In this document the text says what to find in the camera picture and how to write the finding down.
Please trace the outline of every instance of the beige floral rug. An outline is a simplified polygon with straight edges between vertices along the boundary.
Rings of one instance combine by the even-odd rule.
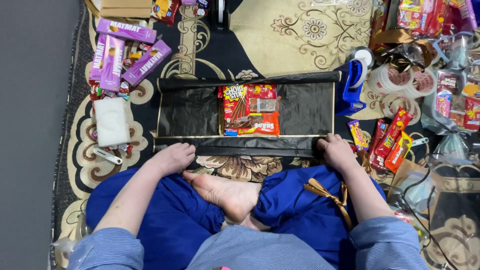
[[[173,27],[148,22],[173,49],[173,54],[157,67],[135,89],[127,102],[132,153],[113,150],[123,158],[121,165],[103,161],[93,153],[96,141],[90,136],[95,129],[95,117],[88,97],[87,76],[96,48],[95,28],[98,19],[80,1],[81,15],[74,33],[69,100],[63,122],[63,133],[55,174],[52,213],[52,241],[61,237],[79,237],[79,217],[85,210],[92,190],[109,176],[140,167],[152,156],[156,136],[161,94],[158,78],[173,76],[185,79],[220,78],[227,80],[252,79],[283,74],[321,72],[343,64],[345,56],[355,47],[367,45],[370,35],[372,3],[352,0],[346,4],[312,6],[309,1],[289,0],[232,0],[231,32],[219,33],[209,28],[206,18],[193,15],[196,7],[181,6]],[[136,51],[137,43],[126,44],[126,51]],[[367,140],[371,139],[375,119],[383,117],[380,96],[364,87],[361,98],[367,108],[353,115],[360,122]],[[347,118],[336,119],[336,133],[349,136]],[[435,136],[421,128],[420,123],[407,132],[414,138]],[[425,164],[425,156],[433,144],[414,148],[408,159]],[[272,157],[197,157],[190,169],[217,174],[238,181],[262,182],[275,172],[322,164],[322,160]],[[373,172],[372,177],[385,188],[393,175]],[[480,191],[478,179],[469,180],[462,192]],[[445,189],[445,192],[457,190]],[[457,240],[461,254],[455,254],[458,269],[478,269],[480,254],[478,231],[468,229],[468,217],[451,214],[438,224],[435,233],[448,232],[444,242],[450,244],[461,237],[475,241]],[[427,262],[432,269],[443,263],[432,245]],[[52,269],[65,267],[67,260],[55,260],[51,251]]]

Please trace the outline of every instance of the blue pants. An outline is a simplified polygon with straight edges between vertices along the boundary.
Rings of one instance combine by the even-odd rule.
[[[86,222],[95,228],[115,196],[137,169],[119,172],[100,183],[86,206]],[[252,215],[274,233],[291,233],[336,269],[355,269],[355,248],[338,206],[329,198],[303,189],[316,179],[332,195],[342,198],[341,176],[332,168],[316,166],[275,173],[265,178]],[[379,192],[380,186],[374,181]],[[355,213],[347,211],[354,224]],[[145,270],[181,270],[205,239],[218,233],[223,211],[205,200],[179,174],[163,178],[155,189],[138,232],[144,246]]]

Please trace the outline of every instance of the hand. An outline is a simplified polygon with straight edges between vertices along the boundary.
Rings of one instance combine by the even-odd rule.
[[[357,155],[352,153],[347,140],[342,139],[338,134],[327,134],[325,140],[318,140],[317,147],[319,150],[325,150],[325,161],[341,174],[360,166],[356,160]]]
[[[195,158],[195,146],[176,143],[154,155],[148,162],[155,166],[161,177],[185,169]]]

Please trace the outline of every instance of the blue striped shirt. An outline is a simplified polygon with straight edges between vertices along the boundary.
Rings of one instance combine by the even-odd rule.
[[[428,270],[420,256],[418,233],[394,217],[360,223],[350,232],[357,248],[358,270]],[[68,270],[141,270],[140,240],[120,228],[106,228],[84,238],[70,256]],[[198,249],[188,270],[334,270],[318,253],[292,234],[257,232],[228,226]]]

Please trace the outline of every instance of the ribbon bow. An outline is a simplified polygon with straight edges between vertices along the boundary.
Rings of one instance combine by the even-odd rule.
[[[320,184],[317,180],[313,178],[310,178],[308,180],[308,184],[303,185],[303,188],[317,195],[332,199],[333,202],[335,202],[335,204],[338,206],[338,208],[340,208],[340,211],[342,212],[343,217],[345,218],[345,222],[347,223],[348,230],[351,231],[353,229],[352,220],[350,219],[350,216],[348,216],[348,213],[344,207],[345,205],[347,205],[347,185],[344,182],[342,182],[342,187],[341,187],[343,201],[340,201],[338,197],[330,194],[330,192],[328,192],[324,188],[324,186],[322,186],[322,184]]]

